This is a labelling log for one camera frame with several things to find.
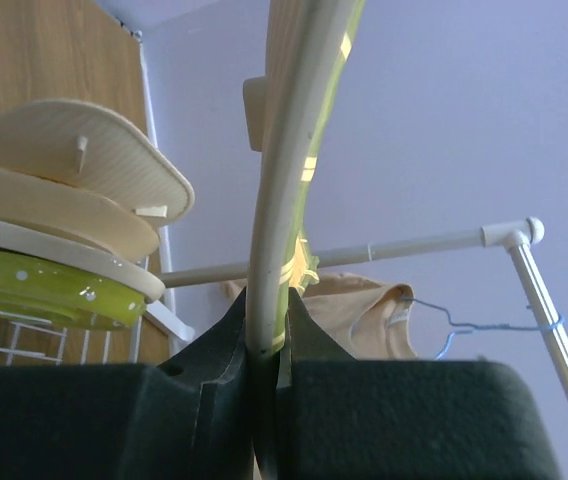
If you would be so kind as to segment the green polka dot plate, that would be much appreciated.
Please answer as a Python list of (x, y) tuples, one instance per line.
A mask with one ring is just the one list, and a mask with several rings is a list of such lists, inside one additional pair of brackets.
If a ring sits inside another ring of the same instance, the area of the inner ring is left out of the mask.
[(131, 327), (145, 310), (144, 295), (118, 282), (0, 250), (0, 318), (117, 330)]

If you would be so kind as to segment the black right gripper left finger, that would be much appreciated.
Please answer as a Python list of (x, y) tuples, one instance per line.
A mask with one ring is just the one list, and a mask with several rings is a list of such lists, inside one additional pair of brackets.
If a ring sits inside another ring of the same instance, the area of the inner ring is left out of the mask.
[(249, 479), (245, 300), (164, 363), (0, 367), (0, 479)]

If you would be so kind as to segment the bird pattern beige plate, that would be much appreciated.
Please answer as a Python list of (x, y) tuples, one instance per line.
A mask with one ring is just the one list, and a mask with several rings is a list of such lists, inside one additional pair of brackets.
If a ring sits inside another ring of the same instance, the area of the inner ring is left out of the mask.
[(0, 221), (138, 262), (159, 247), (144, 220), (93, 192), (0, 168)]

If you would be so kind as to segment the yellow woven placemat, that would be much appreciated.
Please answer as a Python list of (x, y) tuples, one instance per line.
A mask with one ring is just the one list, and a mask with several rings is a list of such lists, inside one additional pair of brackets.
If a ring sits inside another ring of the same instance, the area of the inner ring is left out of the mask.
[(244, 84), (256, 121), (261, 171), (246, 290), (246, 344), (266, 362), (284, 343), (281, 299), (292, 270), (295, 215), (309, 184), (362, 1), (273, 1), (263, 76)]

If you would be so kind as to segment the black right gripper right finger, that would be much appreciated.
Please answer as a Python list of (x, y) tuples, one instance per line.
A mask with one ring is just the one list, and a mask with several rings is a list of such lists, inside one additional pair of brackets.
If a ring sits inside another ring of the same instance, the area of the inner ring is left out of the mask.
[(276, 387), (282, 479), (557, 479), (520, 376), (490, 361), (358, 360), (289, 298)]

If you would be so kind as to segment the cream green floral plate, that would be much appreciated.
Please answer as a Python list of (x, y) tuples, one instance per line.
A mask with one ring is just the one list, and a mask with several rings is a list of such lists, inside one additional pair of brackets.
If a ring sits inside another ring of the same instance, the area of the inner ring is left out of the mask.
[(0, 249), (67, 265), (114, 280), (142, 293), (152, 303), (165, 284), (154, 274), (127, 260), (75, 241), (0, 221)]

